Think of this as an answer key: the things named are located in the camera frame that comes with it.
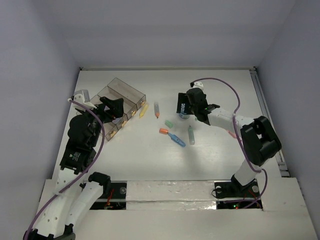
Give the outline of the blue slime jar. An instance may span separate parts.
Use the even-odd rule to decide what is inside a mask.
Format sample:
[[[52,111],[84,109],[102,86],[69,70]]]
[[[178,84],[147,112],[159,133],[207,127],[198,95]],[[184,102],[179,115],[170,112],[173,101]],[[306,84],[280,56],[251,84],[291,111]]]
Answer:
[[[188,119],[190,116],[185,112],[186,110],[186,104],[185,103],[181,103],[180,104],[180,110],[179,110],[179,117],[182,119]]]

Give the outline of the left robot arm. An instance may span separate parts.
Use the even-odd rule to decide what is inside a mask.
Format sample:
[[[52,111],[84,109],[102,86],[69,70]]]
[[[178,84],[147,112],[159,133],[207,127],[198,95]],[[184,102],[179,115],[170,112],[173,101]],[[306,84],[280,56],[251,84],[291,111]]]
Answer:
[[[87,101],[82,93],[68,99],[80,113],[69,122],[68,141],[51,198],[37,212],[26,230],[25,240],[74,240],[88,211],[99,198],[111,193],[109,175],[94,172],[86,177],[98,159],[105,136],[105,123],[124,114],[124,99],[100,97],[99,104]]]

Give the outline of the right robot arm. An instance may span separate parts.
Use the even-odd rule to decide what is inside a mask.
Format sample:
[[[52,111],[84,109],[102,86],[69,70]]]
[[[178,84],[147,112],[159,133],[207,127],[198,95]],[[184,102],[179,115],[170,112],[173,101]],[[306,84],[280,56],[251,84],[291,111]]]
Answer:
[[[178,93],[178,114],[194,115],[208,126],[218,127],[235,135],[244,155],[244,161],[232,175],[227,190],[235,196],[242,196],[249,189],[257,174],[263,172],[263,165],[273,158],[282,144],[265,116],[244,117],[227,111],[217,104],[208,104],[207,95],[198,87],[186,93]]]

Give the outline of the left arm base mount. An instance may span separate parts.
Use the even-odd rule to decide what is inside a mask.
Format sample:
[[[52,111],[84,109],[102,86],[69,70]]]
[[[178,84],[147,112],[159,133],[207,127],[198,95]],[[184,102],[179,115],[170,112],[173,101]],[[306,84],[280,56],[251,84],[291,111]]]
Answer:
[[[125,210],[127,206],[127,182],[112,181],[110,191],[99,197],[90,210]]]

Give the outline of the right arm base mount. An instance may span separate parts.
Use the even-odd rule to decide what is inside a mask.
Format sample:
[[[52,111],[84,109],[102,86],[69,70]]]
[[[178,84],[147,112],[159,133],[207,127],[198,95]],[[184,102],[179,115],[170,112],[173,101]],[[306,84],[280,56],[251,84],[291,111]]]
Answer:
[[[254,202],[260,195],[260,189],[256,180],[243,190],[233,188],[231,181],[218,181],[214,183],[211,195],[216,199],[218,210],[238,210]]]

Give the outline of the green highlighter pen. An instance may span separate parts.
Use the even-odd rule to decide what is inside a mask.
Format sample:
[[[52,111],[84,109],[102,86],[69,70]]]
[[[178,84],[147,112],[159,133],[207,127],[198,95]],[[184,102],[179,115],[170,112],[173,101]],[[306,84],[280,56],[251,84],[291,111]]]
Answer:
[[[188,127],[188,137],[189,137],[189,144],[194,145],[195,135],[194,135],[194,129],[191,126]]]

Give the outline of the orange tip marker pen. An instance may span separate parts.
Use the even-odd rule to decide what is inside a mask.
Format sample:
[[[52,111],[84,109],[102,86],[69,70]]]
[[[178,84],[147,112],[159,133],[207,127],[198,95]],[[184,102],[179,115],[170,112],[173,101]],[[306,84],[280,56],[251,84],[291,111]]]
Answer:
[[[157,119],[160,117],[160,108],[158,102],[154,103],[154,115]]]

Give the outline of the orange pen cap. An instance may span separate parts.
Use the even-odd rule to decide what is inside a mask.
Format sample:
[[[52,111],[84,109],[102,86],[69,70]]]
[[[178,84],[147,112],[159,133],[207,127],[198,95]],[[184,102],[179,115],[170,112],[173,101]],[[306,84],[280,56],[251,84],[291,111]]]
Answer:
[[[160,134],[167,135],[167,134],[169,133],[169,130],[168,130],[168,129],[165,129],[165,128],[160,128],[160,129],[159,129],[159,133],[160,133]]]

